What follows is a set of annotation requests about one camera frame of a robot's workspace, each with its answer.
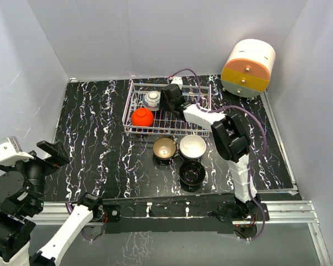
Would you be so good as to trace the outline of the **blue floral white bowl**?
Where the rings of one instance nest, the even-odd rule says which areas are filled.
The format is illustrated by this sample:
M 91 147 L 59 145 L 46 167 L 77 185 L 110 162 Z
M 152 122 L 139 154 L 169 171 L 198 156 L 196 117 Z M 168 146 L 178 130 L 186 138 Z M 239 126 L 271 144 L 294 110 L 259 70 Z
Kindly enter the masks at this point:
M 158 111 L 160 107 L 160 92 L 150 91 L 143 97 L 143 106 L 150 111 Z

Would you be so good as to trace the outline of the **orange bowl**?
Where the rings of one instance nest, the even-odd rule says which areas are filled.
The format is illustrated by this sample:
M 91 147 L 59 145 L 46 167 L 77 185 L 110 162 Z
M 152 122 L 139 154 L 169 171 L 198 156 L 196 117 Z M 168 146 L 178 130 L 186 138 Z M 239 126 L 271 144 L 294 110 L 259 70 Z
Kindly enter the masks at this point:
M 138 108 L 132 113 L 131 122 L 133 126 L 152 126 L 154 115 L 146 108 Z

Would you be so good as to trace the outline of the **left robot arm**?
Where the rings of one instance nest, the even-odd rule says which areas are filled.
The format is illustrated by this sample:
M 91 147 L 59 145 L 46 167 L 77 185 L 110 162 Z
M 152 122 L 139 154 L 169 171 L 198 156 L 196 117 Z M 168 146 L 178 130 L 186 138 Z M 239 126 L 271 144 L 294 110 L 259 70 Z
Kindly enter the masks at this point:
M 61 141 L 40 141 L 37 147 L 49 156 L 24 152 L 14 136 L 0 140 L 0 265 L 60 265 L 83 228 L 103 216 L 102 199 L 85 193 L 75 206 L 67 204 L 71 212 L 50 241 L 29 254 L 32 218 L 44 209 L 46 177 L 70 163 Z

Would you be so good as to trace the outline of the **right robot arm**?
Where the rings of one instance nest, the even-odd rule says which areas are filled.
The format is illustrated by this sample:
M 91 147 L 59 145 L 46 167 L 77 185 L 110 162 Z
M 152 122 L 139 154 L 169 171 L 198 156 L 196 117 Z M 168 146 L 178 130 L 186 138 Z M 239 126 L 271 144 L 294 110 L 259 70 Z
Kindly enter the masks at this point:
M 235 200 L 221 204 L 218 211 L 209 215 L 226 221 L 248 220 L 260 211 L 265 221 L 265 211 L 260 205 L 260 198 L 251 177 L 249 159 L 251 141 L 241 120 L 236 116 L 206 110 L 188 102 L 176 84 L 167 85 L 160 94 L 160 110 L 171 111 L 185 122 L 211 131 L 216 150 L 231 171 Z

